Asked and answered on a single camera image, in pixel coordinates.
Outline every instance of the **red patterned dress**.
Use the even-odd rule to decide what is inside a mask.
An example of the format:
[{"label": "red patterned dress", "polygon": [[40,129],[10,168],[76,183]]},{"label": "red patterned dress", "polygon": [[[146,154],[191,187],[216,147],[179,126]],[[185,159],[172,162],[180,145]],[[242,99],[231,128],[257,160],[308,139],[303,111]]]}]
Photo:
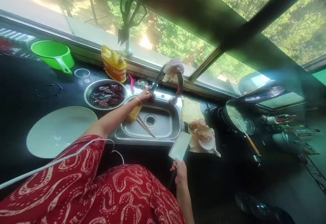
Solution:
[{"label": "red patterned dress", "polygon": [[[56,159],[77,152],[88,135]],[[121,165],[96,176],[104,141],[30,177],[0,203],[0,223],[184,223],[174,196],[147,169]]]}]

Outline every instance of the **wooden handle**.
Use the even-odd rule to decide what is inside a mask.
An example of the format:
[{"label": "wooden handle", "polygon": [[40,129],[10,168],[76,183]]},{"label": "wooden handle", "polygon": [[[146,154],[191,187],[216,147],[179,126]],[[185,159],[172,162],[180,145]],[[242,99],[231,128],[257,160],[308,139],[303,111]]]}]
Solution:
[{"label": "wooden handle", "polygon": [[259,154],[259,151],[258,151],[258,149],[256,148],[256,146],[254,145],[254,143],[252,142],[251,138],[250,138],[248,135],[246,135],[246,138],[247,138],[248,141],[250,142],[250,144],[251,144],[251,146],[253,147],[254,151],[256,152],[257,156],[260,157],[261,155]]}]

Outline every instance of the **woman's arm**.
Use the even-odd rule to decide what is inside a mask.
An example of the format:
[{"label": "woman's arm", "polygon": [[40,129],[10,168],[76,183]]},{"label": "woman's arm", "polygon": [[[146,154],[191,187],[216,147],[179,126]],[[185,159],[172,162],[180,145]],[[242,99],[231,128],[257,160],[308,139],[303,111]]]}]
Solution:
[{"label": "woman's arm", "polygon": [[[151,93],[147,93],[149,88],[150,87],[145,88],[144,91],[142,91],[142,93],[137,97],[141,102],[147,101],[152,96]],[[139,101],[133,99],[129,103],[122,105],[110,113],[107,113],[90,128],[88,128],[82,136],[94,134],[101,136],[102,138],[108,138],[137,105],[139,105]]]},{"label": "woman's arm", "polygon": [[184,161],[180,162],[178,158],[173,161],[170,171],[177,169],[175,183],[177,186],[177,202],[186,224],[195,224],[193,209],[191,207],[191,198],[188,189],[187,167]]}]

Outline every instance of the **dish soap bottle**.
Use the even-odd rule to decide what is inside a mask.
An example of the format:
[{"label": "dish soap bottle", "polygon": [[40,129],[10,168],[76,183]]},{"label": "dish soap bottle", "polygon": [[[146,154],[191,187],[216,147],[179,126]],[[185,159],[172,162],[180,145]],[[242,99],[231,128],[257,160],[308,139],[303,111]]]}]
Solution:
[{"label": "dish soap bottle", "polygon": [[115,50],[102,46],[102,59],[105,67],[105,72],[113,80],[124,83],[126,81],[126,62],[121,54],[117,54]]}]

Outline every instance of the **power cord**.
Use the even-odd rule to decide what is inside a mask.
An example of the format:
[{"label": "power cord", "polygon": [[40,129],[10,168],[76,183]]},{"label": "power cord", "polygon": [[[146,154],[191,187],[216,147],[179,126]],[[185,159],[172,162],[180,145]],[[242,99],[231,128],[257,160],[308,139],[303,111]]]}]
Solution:
[{"label": "power cord", "polygon": [[36,174],[36,173],[38,173],[38,172],[40,172],[40,171],[43,171],[43,170],[45,170],[45,169],[47,169],[47,168],[49,168],[49,167],[51,167],[51,166],[56,165],[56,164],[58,164],[58,163],[60,163],[60,162],[62,162],[62,161],[64,161],[64,160],[67,160],[67,159],[69,159],[69,158],[71,158],[71,157],[73,157],[73,156],[78,155],[82,150],[84,150],[88,145],[90,145],[90,144],[91,144],[92,142],[94,142],[94,141],[111,141],[111,142],[113,143],[113,148],[112,148],[111,153],[112,153],[112,152],[117,152],[117,153],[121,156],[122,164],[123,164],[123,165],[125,164],[125,161],[123,160],[122,155],[121,155],[118,151],[113,150],[113,149],[114,149],[114,141],[113,141],[113,140],[111,140],[111,139],[101,139],[101,138],[99,138],[99,139],[93,139],[92,141],[90,141],[90,142],[88,142],[87,144],[85,144],[82,148],[80,148],[80,149],[79,149],[76,153],[74,153],[74,154],[71,154],[71,155],[69,155],[69,156],[63,157],[63,158],[61,158],[61,159],[58,159],[58,160],[56,160],[56,161],[54,161],[54,162],[51,162],[51,163],[49,163],[49,164],[47,164],[47,165],[45,165],[45,166],[42,166],[42,167],[38,168],[38,169],[36,169],[36,170],[32,170],[32,171],[30,171],[30,172],[28,172],[28,173],[25,173],[25,174],[23,174],[23,175],[21,175],[21,176],[18,176],[18,177],[14,178],[14,179],[11,179],[11,180],[9,180],[9,181],[7,181],[7,182],[5,182],[5,183],[0,184],[0,189],[3,189],[3,188],[5,188],[5,187],[7,187],[7,186],[9,186],[9,185],[11,185],[11,184],[13,184],[13,183],[15,183],[15,182],[18,182],[18,181],[20,181],[20,180],[26,178],[26,177],[29,177],[29,176],[31,176],[31,175],[34,175],[34,174]]}]

